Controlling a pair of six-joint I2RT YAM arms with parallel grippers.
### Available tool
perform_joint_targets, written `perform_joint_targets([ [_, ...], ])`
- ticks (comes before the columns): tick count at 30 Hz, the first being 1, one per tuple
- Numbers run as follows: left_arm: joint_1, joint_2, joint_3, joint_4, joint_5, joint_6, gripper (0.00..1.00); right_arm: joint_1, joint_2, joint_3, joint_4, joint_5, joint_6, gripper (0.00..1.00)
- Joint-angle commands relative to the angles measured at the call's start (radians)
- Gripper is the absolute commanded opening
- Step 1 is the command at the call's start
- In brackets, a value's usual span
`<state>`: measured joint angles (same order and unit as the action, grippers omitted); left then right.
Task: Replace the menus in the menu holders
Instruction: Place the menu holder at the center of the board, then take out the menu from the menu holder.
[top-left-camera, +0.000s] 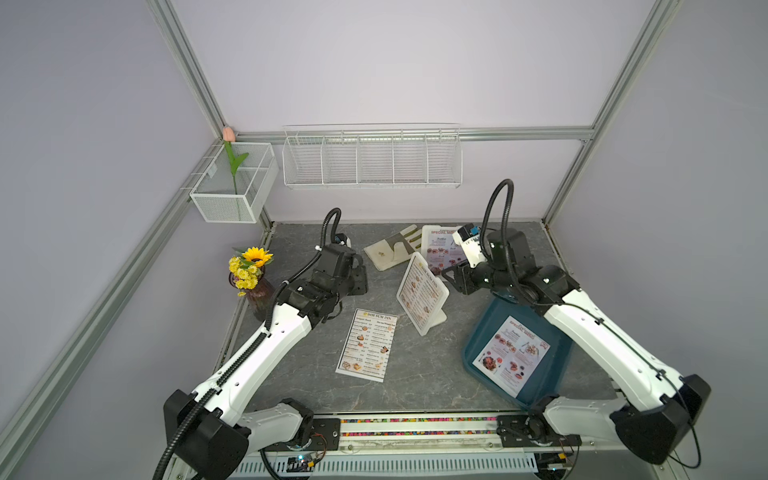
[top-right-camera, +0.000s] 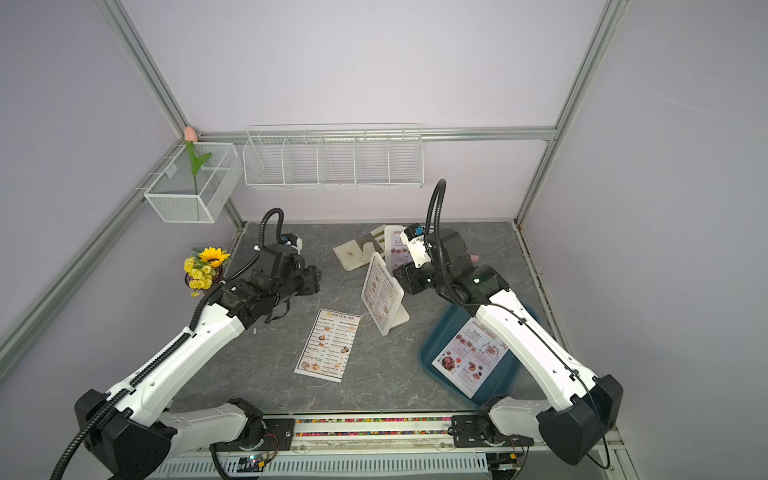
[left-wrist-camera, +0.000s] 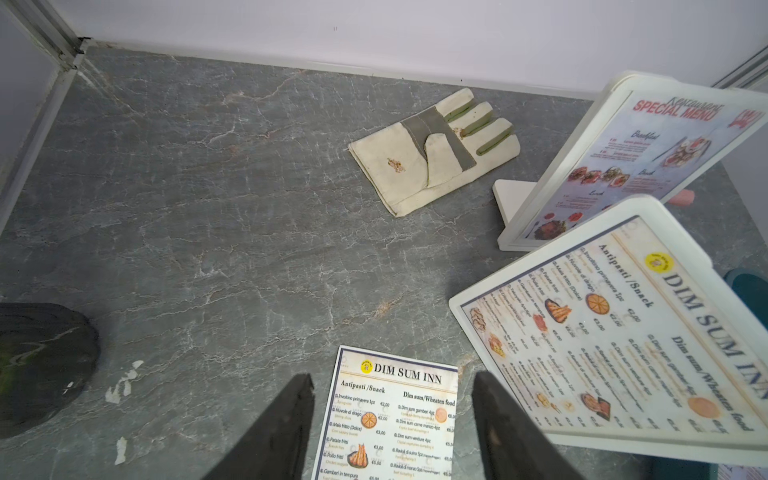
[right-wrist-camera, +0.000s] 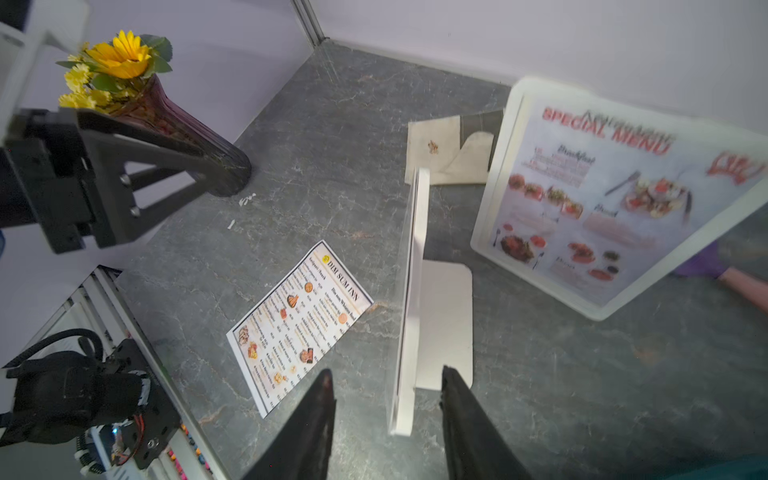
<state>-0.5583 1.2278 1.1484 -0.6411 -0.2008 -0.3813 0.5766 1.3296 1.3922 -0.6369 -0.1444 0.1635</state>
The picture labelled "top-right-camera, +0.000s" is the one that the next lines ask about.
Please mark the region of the dim sum menu sheet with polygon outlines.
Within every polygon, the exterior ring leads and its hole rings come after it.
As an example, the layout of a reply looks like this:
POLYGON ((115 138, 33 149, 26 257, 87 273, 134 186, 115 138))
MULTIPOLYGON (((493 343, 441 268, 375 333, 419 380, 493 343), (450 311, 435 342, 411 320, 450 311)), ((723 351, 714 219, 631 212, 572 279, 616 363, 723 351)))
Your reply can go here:
POLYGON ((340 383, 362 317, 321 309, 294 368, 294 373, 340 383))

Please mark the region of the special menu sheet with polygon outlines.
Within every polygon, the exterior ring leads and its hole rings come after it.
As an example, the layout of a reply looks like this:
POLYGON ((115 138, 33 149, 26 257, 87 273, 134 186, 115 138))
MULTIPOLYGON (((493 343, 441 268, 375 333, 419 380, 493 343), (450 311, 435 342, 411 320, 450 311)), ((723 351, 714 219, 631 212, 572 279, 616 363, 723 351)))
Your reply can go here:
POLYGON ((392 271, 412 261, 408 247, 402 241, 402 233, 402 230, 395 230, 391 235, 390 267, 392 271))
POLYGON ((473 397, 508 352, 507 345, 489 328, 470 318, 452 335, 431 366, 450 384, 473 397))

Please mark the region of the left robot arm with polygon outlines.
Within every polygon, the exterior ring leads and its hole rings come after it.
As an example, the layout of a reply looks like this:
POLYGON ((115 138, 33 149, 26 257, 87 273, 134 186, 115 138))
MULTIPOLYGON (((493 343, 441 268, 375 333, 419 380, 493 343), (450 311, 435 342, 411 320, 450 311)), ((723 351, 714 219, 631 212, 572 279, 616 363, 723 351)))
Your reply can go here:
POLYGON ((267 437, 262 412, 232 399, 218 407, 173 414, 176 394, 202 367, 258 320, 275 319, 279 305, 320 290, 322 272, 307 265, 293 234, 259 248, 237 276, 212 288, 190 324, 137 371, 106 392, 89 390, 75 404, 79 431, 56 464, 85 447, 115 479, 145 479, 166 459, 199 447, 236 442, 259 447, 267 437))

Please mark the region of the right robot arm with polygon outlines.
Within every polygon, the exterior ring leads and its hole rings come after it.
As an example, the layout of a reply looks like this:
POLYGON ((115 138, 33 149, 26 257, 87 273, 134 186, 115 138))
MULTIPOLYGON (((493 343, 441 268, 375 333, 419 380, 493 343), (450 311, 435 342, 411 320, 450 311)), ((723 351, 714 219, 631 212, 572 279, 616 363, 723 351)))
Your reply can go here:
POLYGON ((510 396, 492 402, 485 416, 496 432, 540 440, 569 465, 607 443, 624 395, 618 380, 595 374, 563 348, 493 267, 473 263, 455 230, 413 224, 400 239, 411 260, 394 276, 405 291, 431 288, 464 309, 509 348, 545 395, 538 402, 510 396))

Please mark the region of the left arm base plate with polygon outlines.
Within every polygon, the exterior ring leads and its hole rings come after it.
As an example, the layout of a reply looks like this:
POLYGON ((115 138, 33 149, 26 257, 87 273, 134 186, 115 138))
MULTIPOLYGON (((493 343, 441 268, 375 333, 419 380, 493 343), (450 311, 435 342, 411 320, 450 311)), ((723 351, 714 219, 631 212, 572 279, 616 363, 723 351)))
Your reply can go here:
POLYGON ((244 431, 229 442, 216 444, 218 452, 287 451, 294 438, 296 421, 291 417, 265 417, 250 421, 244 431))

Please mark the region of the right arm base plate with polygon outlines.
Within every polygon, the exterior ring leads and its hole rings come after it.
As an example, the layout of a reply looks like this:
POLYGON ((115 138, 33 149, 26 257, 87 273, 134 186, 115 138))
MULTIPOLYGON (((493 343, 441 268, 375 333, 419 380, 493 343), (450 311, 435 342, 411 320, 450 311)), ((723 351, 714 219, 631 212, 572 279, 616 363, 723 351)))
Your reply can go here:
POLYGON ((529 447, 534 440, 519 435, 504 435, 480 414, 454 415, 447 430, 458 448, 529 447))

